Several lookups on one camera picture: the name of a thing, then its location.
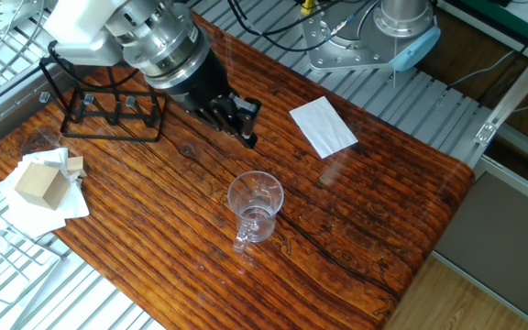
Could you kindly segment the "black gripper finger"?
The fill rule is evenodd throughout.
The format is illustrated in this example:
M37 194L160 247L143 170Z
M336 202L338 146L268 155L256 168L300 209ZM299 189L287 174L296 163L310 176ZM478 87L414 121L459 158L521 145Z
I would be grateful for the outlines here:
M254 133L259 111L262 103L254 98L242 99L238 95L231 94L230 100L236 109L235 128L238 133L237 138L248 149L253 149L258 141L258 136Z
M237 107L232 99L218 95L210 101L210 107L227 133L234 136L239 134L242 122L237 117Z

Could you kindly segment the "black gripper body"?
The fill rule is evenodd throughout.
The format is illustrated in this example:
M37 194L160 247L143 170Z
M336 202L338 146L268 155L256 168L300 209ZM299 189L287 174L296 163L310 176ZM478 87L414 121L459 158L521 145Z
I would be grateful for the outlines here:
M168 89L174 101L205 120L214 119L212 100L230 93L225 66L212 50L188 79Z

